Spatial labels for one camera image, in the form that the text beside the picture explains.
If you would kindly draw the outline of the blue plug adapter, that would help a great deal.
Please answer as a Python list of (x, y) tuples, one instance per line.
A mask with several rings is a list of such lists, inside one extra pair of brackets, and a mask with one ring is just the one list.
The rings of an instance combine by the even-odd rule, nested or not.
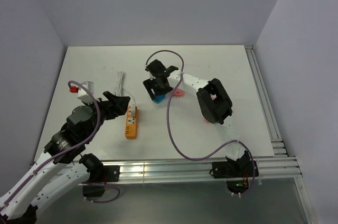
[(155, 98), (153, 99), (153, 102), (156, 104), (160, 104), (165, 99), (165, 95), (155, 95)]

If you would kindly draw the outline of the orange power strip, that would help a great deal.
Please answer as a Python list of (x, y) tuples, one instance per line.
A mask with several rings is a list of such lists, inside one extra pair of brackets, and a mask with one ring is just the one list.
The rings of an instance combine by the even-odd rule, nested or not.
[(138, 109), (136, 117), (131, 117), (126, 113), (126, 123), (125, 123), (125, 137), (127, 139), (136, 139), (138, 129)]

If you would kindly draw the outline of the pink triangular power strip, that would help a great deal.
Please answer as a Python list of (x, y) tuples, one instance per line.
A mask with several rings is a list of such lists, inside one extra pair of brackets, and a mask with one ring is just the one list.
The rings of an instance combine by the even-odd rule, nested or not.
[[(212, 100), (214, 100), (216, 98), (216, 95), (211, 95), (210, 97), (211, 97)], [(209, 121), (205, 118), (204, 118), (204, 122), (207, 123), (207, 124), (209, 123)]]

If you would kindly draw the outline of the white plug adapter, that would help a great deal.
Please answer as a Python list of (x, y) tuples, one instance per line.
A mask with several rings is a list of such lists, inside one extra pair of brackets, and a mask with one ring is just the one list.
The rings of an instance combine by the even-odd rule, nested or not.
[(128, 114), (131, 117), (136, 117), (137, 115), (137, 106), (135, 104), (132, 104), (128, 107)]

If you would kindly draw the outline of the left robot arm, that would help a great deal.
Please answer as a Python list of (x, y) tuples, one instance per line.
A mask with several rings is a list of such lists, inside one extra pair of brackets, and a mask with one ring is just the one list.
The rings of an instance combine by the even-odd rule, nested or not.
[(82, 154), (106, 120), (127, 112), (130, 97), (105, 91), (106, 100), (76, 107), (52, 136), (31, 169), (1, 197), (1, 223), (36, 223), (53, 201), (78, 184), (103, 182), (106, 168), (93, 154)]

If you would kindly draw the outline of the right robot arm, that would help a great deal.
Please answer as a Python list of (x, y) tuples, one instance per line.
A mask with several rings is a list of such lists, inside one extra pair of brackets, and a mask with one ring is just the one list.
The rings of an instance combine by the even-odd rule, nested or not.
[[(233, 102), (219, 79), (203, 80), (185, 73), (184, 62), (182, 62), (180, 68), (176, 66), (169, 66), (167, 68), (158, 59), (155, 59), (152, 62), (146, 61), (145, 71), (149, 73), (150, 78), (144, 80), (143, 85), (151, 100), (153, 102), (158, 102), (160, 98), (164, 98), (168, 95), (166, 105), (166, 128), (174, 149), (181, 157), (189, 161), (204, 161), (214, 156), (217, 152), (222, 150), (222, 148), (236, 144), (243, 148), (243, 154), (241, 156), (246, 155), (249, 157), (251, 170), (255, 171), (255, 161), (252, 153), (243, 142), (238, 140), (238, 135), (234, 135), (229, 141), (223, 143), (213, 152), (203, 157), (189, 157), (185, 155), (174, 140), (170, 124), (170, 107), (174, 93), (179, 88), (185, 92), (189, 92), (197, 98), (201, 114), (207, 122), (219, 125), (233, 133), (236, 132), (230, 121), (233, 115)], [(241, 156), (238, 158), (230, 156), (226, 157), (227, 161), (231, 160), (228, 165), (229, 172), (234, 176), (241, 176), (247, 169), (247, 164), (241, 159)]]

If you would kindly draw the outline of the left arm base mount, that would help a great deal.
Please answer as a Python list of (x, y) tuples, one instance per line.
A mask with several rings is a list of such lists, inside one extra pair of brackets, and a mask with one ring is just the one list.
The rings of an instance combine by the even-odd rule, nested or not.
[(109, 182), (118, 182), (120, 175), (119, 165), (104, 165), (90, 173), (89, 179), (82, 186), (82, 195), (85, 198), (101, 198), (106, 192), (103, 186), (94, 185), (94, 183), (108, 184)]

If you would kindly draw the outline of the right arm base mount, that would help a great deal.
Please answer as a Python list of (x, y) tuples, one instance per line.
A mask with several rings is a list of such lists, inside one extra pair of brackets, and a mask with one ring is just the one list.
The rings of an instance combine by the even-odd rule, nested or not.
[(234, 179), (226, 182), (227, 189), (231, 194), (242, 195), (250, 188), (249, 179), (259, 176), (256, 162), (249, 160), (236, 161), (227, 159), (222, 162), (212, 162), (209, 175), (214, 179)]

